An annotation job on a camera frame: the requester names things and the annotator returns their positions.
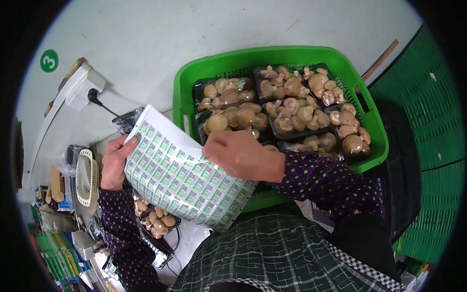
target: cable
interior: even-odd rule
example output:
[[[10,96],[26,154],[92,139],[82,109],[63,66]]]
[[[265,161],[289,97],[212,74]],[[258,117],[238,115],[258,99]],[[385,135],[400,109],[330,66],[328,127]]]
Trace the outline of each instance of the cable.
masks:
[[[175,273],[174,271],[172,271],[172,269],[169,267],[169,257],[172,256],[172,255],[175,253],[175,251],[176,251],[177,248],[178,248],[178,244],[180,243],[180,232],[178,231],[178,226],[177,226],[177,238],[178,238],[178,239],[177,239],[177,245],[175,246],[174,250],[173,250],[171,253],[169,253],[169,255],[167,256],[167,263],[166,263],[166,265],[167,265],[167,268],[168,268],[172,273],[174,273],[175,276],[178,277],[178,274]]]

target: number 3 sticker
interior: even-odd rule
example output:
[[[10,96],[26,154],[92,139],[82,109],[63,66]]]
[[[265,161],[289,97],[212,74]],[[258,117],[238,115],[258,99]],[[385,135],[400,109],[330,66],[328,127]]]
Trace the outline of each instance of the number 3 sticker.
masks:
[[[44,72],[53,72],[58,66],[58,55],[54,50],[47,50],[41,57],[41,68]]]

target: brown mushroom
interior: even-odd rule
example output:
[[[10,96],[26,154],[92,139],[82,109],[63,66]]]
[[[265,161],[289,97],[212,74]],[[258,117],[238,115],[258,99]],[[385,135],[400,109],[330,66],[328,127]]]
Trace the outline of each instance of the brown mushroom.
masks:
[[[284,93],[290,97],[298,97],[302,90],[302,83],[296,77],[289,78],[284,84]]]
[[[352,135],[354,133],[354,129],[352,126],[344,125],[337,130],[337,134],[339,135],[340,139],[344,139],[345,137]]]
[[[213,114],[205,123],[209,133],[223,131],[228,125],[227,118],[221,114]]]
[[[347,111],[347,110],[344,110],[344,111],[341,111],[340,112],[340,115],[339,115],[339,122],[341,125],[354,125],[355,124],[355,116],[353,113]]]
[[[274,120],[274,129],[282,135],[290,135],[293,133],[293,126],[290,119],[282,116]]]
[[[296,115],[300,104],[295,98],[289,97],[283,102],[284,108],[286,108],[291,115]]]
[[[261,106],[253,102],[242,103],[238,108],[239,109],[249,108],[253,110],[255,113],[259,113],[261,111]]]
[[[342,149],[348,155],[354,155],[361,151],[362,141],[357,135],[348,135],[342,141]]]
[[[351,112],[353,115],[356,115],[357,114],[357,111],[355,110],[355,107],[353,104],[351,103],[344,103],[342,105],[342,107],[340,108],[340,111],[349,111]]]
[[[360,133],[361,139],[365,141],[367,145],[370,145],[371,137],[370,137],[370,134],[368,134],[367,129],[365,129],[364,127],[361,127],[358,129],[358,132]]]
[[[313,151],[318,151],[319,138],[316,135],[311,135],[303,140],[303,144],[310,147]]]
[[[331,124],[334,126],[340,126],[339,116],[340,113],[338,111],[331,111],[329,113],[329,120],[331,120]]]
[[[214,84],[208,84],[203,90],[205,97],[213,99],[217,96],[217,89]]]
[[[297,111],[297,118],[304,124],[308,124],[313,119],[314,107],[301,107]]]
[[[284,75],[285,81],[289,80],[289,78],[292,76],[284,66],[279,66],[277,69]]]
[[[296,116],[292,116],[290,118],[290,122],[292,123],[293,128],[298,132],[305,131],[305,124]]]

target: green plastic basket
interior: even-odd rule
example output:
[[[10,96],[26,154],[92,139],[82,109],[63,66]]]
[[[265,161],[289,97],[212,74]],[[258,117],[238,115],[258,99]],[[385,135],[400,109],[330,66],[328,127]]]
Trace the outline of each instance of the green plastic basket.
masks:
[[[254,68],[265,65],[284,65],[298,70],[304,66],[325,63],[338,86],[343,90],[345,98],[351,101],[356,108],[358,117],[371,135],[371,155],[358,163],[349,165],[357,172],[362,173],[383,162],[389,150],[388,137],[384,130],[381,117],[368,89],[350,61],[339,51],[328,47],[313,46],[276,46],[261,47],[221,53],[189,62],[175,75],[173,92],[173,122],[184,129],[184,118],[188,118],[190,136],[199,141],[195,125],[195,110],[193,103],[193,85],[198,79],[220,77],[250,76]],[[361,91],[361,101],[357,98],[354,88]],[[276,196],[275,191],[256,193],[245,207],[253,211],[267,206],[282,203],[287,199]]]

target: black power cord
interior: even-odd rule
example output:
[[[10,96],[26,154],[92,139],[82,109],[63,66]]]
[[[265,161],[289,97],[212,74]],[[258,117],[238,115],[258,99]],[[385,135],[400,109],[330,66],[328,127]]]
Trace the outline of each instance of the black power cord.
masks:
[[[95,103],[97,104],[98,106],[100,107],[103,107],[105,108],[107,111],[109,111],[111,114],[113,114],[114,116],[118,117],[119,115],[117,115],[116,113],[114,113],[113,111],[111,111],[110,109],[108,109],[106,106],[104,106],[102,104],[102,102],[99,101],[99,99],[97,99],[97,89],[95,88],[91,88],[89,91],[88,91],[88,99],[90,102],[92,103]]]

